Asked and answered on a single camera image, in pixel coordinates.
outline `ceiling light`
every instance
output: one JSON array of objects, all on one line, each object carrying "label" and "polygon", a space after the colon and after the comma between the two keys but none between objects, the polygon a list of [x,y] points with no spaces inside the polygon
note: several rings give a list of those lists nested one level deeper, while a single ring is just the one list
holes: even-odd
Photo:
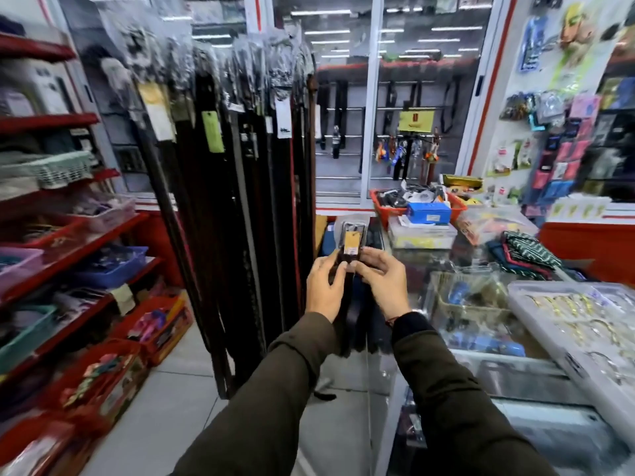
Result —
[{"label": "ceiling light", "polygon": [[342,33],[350,33],[350,30],[323,30],[323,31],[305,31],[305,35],[341,35]]},{"label": "ceiling light", "polygon": [[420,43],[450,43],[450,42],[459,42],[461,41],[461,39],[459,38],[423,38],[417,41]]},{"label": "ceiling light", "polygon": [[162,16],[161,19],[163,21],[192,21],[193,20],[193,18],[189,15]]},{"label": "ceiling light", "polygon": [[350,43],[350,40],[311,40],[313,45],[328,45],[329,43]]},{"label": "ceiling light", "polygon": [[432,31],[472,31],[482,29],[482,26],[435,26]]},{"label": "ceiling light", "polygon": [[491,3],[475,3],[474,5],[463,5],[458,7],[460,10],[489,10]]},{"label": "ceiling light", "polygon": [[292,11],[291,16],[309,15],[352,15],[351,10],[316,10],[316,11]]},{"label": "ceiling light", "polygon": [[231,38],[232,35],[192,35],[194,40],[212,40],[216,38]]}]

